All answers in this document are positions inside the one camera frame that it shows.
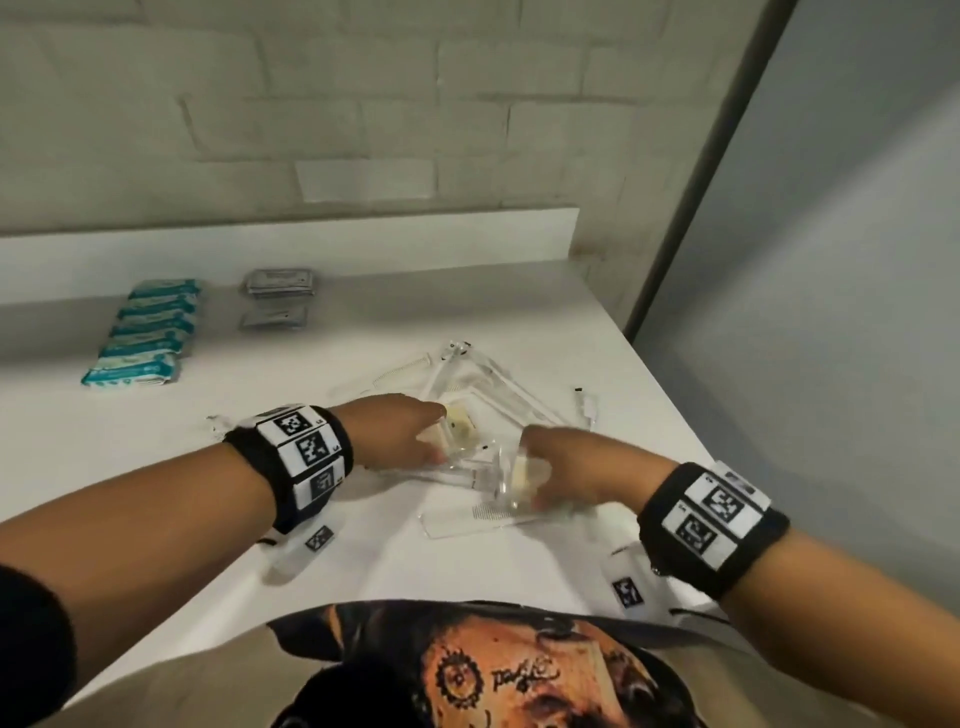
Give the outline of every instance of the gear-shaped logo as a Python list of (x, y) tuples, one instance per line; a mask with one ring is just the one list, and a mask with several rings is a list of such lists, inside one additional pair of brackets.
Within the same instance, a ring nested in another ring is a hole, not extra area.
[(475, 708), (483, 693), (480, 667), (462, 649), (447, 652), (437, 666), (437, 687), (454, 708)]

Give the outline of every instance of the hand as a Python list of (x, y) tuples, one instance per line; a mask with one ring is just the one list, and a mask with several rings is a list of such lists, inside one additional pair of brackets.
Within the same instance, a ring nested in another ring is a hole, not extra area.
[(550, 463), (550, 478), (534, 496), (540, 510), (564, 501), (617, 501), (639, 513), (677, 463), (645, 449), (570, 427), (531, 425), (520, 445)]
[(445, 456), (417, 435), (446, 414), (434, 401), (406, 395), (375, 395), (349, 401), (331, 410), (347, 431), (353, 461), (372, 470), (439, 465)]

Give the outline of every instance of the person's left hand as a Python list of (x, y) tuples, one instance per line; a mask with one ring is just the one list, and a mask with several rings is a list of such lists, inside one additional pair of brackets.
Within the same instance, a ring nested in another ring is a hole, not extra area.
[(412, 470), (439, 465), (442, 452), (417, 435), (446, 415), (446, 407), (406, 395), (374, 395), (349, 401), (330, 411), (353, 445), (353, 462), (372, 470)]

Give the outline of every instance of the graphic t-shirt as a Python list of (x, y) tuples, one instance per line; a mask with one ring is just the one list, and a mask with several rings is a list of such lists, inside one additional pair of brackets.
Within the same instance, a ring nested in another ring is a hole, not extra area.
[(510, 605), (356, 602), (148, 667), (49, 728), (893, 725), (671, 627)]

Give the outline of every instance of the tabletop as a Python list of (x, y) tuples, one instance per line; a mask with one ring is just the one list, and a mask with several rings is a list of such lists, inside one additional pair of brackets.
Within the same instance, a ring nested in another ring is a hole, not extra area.
[[(238, 330), (250, 303), (209, 296), (180, 379), (122, 392), (80, 385), (117, 299), (0, 307), (0, 519), (86, 484), (214, 442), (207, 419), (240, 419), (291, 401), (332, 404), (340, 382), (468, 340), (569, 417), (572, 388), (599, 404), (597, 431), (677, 460), (712, 460), (616, 325), (566, 262), (474, 266), (323, 280), (299, 331)], [(88, 690), (221, 643), (283, 614), (334, 601), (487, 599), (622, 616), (598, 568), (597, 544), (575, 522), (543, 522), (431, 540), (424, 508), (478, 494), (352, 476), (336, 499), (342, 532), (285, 584), (265, 577), (252, 547)], [(636, 539), (633, 514), (600, 509), (603, 548)]]

